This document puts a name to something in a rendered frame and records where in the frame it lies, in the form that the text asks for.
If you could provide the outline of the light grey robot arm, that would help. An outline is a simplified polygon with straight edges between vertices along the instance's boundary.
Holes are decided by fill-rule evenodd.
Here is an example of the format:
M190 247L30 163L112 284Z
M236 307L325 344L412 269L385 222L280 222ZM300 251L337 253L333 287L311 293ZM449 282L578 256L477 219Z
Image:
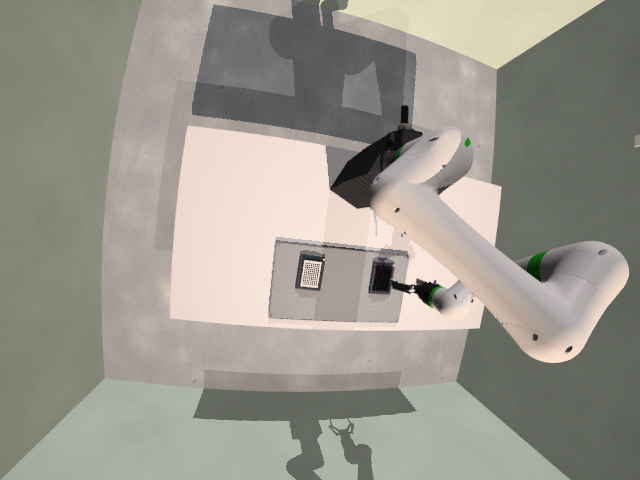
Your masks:
M423 303L457 321L480 300L529 356L549 363L575 357L627 283L624 256L584 241L513 262L438 197L472 166L462 130L423 135L411 129L403 105L398 131L387 140L392 147L369 189L372 211L459 279L449 289L437 280L426 285Z

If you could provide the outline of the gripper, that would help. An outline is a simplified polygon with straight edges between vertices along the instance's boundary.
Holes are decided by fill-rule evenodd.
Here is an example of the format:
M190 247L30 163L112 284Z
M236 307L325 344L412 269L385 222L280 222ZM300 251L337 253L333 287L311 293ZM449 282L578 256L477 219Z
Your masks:
M392 283L393 283L393 286L392 286ZM414 285L414 284L408 285L408 284L398 283L398 281L395 281L393 279L389 279L389 285L392 286L392 289L399 290L399 291L402 291L402 292L406 292L408 294L411 294L411 292L412 293L414 292L415 294L417 293L417 295L418 295L418 297L420 299L421 299L421 292L422 292L423 288L426 285L430 284L430 283L431 282L427 283L426 281L423 281L423 280L421 280L419 278L416 278L416 284L418 284L418 285ZM411 289L412 286L414 286L413 289Z

